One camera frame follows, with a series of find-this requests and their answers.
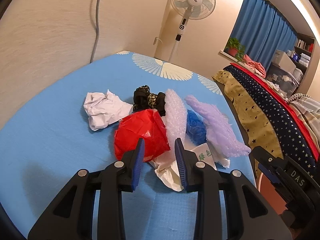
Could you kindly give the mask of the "white bag green print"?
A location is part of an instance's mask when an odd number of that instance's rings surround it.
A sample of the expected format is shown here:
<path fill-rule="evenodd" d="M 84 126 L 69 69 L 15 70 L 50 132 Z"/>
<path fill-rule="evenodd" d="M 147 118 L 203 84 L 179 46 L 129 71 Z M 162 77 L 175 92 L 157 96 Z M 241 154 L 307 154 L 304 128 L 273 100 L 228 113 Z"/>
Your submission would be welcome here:
<path fill-rule="evenodd" d="M 215 163 L 219 163 L 224 168 L 230 168 L 231 161 L 220 156 L 215 148 L 210 147 L 207 142 L 196 146 L 193 149 L 190 149 L 191 145 L 191 142 L 187 143 L 187 150 L 194 152 L 199 161 L 212 166 L 215 170 L 217 170 Z M 165 168 L 160 167 L 161 163 L 159 161 L 150 161 L 149 163 L 155 169 L 155 174 L 165 186 L 176 192 L 183 190 L 176 161 Z"/>

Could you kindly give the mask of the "blue plastic bag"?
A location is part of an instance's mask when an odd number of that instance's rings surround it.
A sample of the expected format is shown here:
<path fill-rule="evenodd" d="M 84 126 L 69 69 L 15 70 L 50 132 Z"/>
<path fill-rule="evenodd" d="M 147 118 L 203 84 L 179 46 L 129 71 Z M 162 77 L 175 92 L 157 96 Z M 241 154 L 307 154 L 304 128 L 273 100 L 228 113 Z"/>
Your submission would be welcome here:
<path fill-rule="evenodd" d="M 197 114 L 191 110 L 187 110 L 187 129 L 186 134 L 192 143 L 196 146 L 207 142 L 206 127 Z"/>

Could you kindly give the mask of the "red plastic bag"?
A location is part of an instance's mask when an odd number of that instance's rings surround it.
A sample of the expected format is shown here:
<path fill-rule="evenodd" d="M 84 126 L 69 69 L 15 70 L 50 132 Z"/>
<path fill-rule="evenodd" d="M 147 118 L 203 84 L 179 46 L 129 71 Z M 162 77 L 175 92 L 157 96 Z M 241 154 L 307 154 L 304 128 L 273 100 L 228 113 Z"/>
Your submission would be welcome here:
<path fill-rule="evenodd" d="M 120 160 L 124 153 L 134 150 L 140 138 L 145 142 L 143 161 L 148 162 L 159 157 L 170 150 L 166 132 L 161 116 L 155 109 L 128 115 L 121 119 L 114 133 L 116 159 Z"/>

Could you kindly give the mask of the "white paper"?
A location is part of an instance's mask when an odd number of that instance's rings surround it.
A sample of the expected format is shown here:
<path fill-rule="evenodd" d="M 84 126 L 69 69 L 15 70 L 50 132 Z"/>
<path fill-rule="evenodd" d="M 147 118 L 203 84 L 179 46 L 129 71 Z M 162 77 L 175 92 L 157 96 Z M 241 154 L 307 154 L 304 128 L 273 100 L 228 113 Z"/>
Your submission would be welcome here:
<path fill-rule="evenodd" d="M 106 93 L 87 93 L 83 107 L 92 131 L 104 129 L 133 111 L 132 104 L 122 101 L 109 90 Z"/>

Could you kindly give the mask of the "white bubble wrap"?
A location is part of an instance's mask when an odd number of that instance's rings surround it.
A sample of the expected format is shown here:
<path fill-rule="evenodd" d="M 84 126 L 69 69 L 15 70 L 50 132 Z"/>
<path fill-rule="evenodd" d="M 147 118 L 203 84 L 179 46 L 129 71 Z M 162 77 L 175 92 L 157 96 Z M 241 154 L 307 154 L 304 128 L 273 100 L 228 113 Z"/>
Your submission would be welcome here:
<path fill-rule="evenodd" d="M 175 140 L 180 138 L 184 143 L 187 129 L 187 109 L 182 99 L 173 89 L 165 92 L 165 118 L 167 139 L 172 152 L 174 152 Z"/>

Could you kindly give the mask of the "star patterned quilt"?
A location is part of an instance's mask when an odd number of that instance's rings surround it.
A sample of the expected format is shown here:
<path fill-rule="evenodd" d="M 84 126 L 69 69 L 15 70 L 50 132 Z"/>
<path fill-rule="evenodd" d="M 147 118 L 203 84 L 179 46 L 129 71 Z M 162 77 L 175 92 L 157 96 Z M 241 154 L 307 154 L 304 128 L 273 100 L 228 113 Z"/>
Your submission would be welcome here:
<path fill-rule="evenodd" d="M 224 86 L 250 148 L 261 146 L 274 157 L 290 157 L 314 176 L 319 149 L 294 110 L 255 74 L 237 64 L 217 72 L 213 79 Z"/>

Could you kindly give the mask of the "grey striped cloth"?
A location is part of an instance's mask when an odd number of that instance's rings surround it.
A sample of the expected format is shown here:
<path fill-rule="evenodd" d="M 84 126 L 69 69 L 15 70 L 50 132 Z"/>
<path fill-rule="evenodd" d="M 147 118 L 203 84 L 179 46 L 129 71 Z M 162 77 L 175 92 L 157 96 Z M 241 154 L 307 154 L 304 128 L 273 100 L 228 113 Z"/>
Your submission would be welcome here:
<path fill-rule="evenodd" d="M 307 128 L 311 139 L 319 151 L 319 102 L 306 94 L 296 93 L 289 97 L 288 103 L 299 120 L 301 120 Z"/>

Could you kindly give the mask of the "black patterned scrunchie cloth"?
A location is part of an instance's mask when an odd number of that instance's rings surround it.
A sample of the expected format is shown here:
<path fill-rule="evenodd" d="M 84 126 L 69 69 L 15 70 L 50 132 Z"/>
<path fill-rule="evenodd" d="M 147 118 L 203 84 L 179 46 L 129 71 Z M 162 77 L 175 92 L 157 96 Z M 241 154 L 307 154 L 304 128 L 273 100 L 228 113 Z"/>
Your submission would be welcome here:
<path fill-rule="evenodd" d="M 156 109 L 160 116 L 165 116 L 165 93 L 151 93 L 147 85 L 138 87 L 133 94 L 133 111 L 145 109 Z"/>

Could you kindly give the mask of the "clear storage box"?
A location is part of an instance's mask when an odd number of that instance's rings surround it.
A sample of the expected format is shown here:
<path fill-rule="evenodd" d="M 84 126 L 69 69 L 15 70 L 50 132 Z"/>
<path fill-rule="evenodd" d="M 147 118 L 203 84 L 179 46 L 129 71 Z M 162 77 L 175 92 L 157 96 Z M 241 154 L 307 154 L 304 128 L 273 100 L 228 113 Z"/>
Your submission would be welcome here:
<path fill-rule="evenodd" d="M 277 84 L 279 87 L 279 92 L 282 93 L 286 98 L 289 98 L 292 94 L 294 94 L 300 85 L 300 83 L 291 73 L 283 70 L 278 65 L 273 63 L 267 70 L 266 80 Z"/>

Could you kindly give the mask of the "pink clothes pile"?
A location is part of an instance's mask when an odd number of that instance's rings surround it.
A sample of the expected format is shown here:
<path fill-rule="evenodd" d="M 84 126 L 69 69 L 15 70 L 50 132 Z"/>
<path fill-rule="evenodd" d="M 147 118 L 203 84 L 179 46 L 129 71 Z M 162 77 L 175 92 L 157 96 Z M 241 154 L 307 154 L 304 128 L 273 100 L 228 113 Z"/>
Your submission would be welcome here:
<path fill-rule="evenodd" d="M 258 75 L 265 78 L 266 70 L 260 62 L 253 61 L 247 54 L 244 55 L 243 61 L 249 68 L 254 70 Z"/>

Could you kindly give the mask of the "white cardboard box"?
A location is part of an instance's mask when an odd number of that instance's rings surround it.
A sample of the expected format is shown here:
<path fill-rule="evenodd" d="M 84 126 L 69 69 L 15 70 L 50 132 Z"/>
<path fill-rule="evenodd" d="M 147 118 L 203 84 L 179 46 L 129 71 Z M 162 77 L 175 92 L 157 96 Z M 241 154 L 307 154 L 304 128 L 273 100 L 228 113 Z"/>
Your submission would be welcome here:
<path fill-rule="evenodd" d="M 272 63 L 291 74 L 293 74 L 296 68 L 296 65 L 293 63 L 290 57 L 284 51 L 281 50 L 275 51 L 274 56 L 272 58 Z"/>

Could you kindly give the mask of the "potted green plant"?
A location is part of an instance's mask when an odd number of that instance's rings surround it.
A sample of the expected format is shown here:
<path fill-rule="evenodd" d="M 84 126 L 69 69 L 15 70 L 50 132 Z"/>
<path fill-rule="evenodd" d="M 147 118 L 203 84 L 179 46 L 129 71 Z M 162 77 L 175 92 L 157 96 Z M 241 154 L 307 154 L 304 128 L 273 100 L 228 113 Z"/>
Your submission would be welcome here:
<path fill-rule="evenodd" d="M 225 46 L 224 52 L 234 57 L 236 61 L 242 62 L 245 55 L 245 46 L 235 37 L 230 37 Z"/>

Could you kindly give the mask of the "dark bookshelf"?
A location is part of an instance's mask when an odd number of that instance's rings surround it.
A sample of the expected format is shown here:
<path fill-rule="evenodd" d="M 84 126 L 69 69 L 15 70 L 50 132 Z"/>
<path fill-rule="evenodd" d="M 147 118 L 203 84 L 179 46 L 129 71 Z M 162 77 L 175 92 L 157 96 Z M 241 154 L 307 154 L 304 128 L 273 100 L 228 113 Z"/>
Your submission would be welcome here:
<path fill-rule="evenodd" d="M 297 34 L 297 40 L 294 45 L 293 62 L 303 74 L 305 74 L 310 65 L 314 44 L 314 37 L 300 33 Z"/>

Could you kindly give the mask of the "blue curtain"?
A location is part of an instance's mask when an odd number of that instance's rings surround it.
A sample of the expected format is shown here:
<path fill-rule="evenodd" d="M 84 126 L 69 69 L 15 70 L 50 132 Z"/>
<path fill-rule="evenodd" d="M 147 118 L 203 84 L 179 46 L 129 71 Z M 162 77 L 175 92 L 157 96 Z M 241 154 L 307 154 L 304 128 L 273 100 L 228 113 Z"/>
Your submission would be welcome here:
<path fill-rule="evenodd" d="M 230 35 L 245 47 L 245 54 L 270 67 L 276 50 L 294 48 L 297 32 L 268 0 L 244 0 Z"/>

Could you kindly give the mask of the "white standing fan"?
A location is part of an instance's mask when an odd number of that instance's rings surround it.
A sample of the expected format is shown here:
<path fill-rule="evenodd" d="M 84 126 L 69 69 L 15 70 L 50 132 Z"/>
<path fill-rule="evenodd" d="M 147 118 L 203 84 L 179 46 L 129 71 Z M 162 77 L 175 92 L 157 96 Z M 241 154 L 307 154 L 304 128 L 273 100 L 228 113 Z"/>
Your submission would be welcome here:
<path fill-rule="evenodd" d="M 169 56 L 169 62 L 176 54 L 178 45 L 185 32 L 189 20 L 202 20 L 212 14 L 216 0 L 170 0 L 172 8 L 182 16 L 175 36 L 175 43 Z"/>

